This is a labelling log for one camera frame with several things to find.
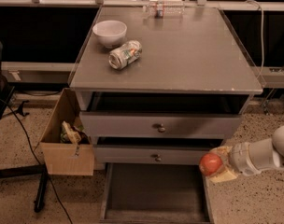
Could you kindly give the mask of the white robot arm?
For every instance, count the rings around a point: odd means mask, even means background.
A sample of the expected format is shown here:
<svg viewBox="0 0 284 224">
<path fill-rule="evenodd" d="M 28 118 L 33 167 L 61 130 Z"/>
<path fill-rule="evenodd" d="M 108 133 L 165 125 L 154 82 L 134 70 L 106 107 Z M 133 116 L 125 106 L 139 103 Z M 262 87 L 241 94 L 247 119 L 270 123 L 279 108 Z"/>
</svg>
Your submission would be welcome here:
<svg viewBox="0 0 284 224">
<path fill-rule="evenodd" d="M 231 181 L 241 175 L 259 175 L 268 170 L 284 171 L 284 126 L 277 128 L 270 138 L 213 148 L 211 153 L 222 160 L 219 170 L 208 177 L 213 183 Z"/>
</svg>

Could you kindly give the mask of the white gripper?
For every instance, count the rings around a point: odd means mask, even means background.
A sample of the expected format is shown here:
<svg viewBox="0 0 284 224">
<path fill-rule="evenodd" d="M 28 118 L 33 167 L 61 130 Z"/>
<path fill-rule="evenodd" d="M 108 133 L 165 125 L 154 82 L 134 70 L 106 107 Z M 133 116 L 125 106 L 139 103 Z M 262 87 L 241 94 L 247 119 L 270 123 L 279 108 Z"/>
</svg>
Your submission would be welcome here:
<svg viewBox="0 0 284 224">
<path fill-rule="evenodd" d="M 217 154 L 222 159 L 228 159 L 230 165 L 241 175 L 251 176 L 258 175 L 261 173 L 257 169 L 250 158 L 250 147 L 249 142 L 239 143 L 232 147 L 221 146 L 211 149 L 212 153 Z M 222 167 L 216 173 L 209 177 L 209 180 L 213 183 L 227 182 L 237 179 L 238 174 L 227 166 Z"/>
</svg>

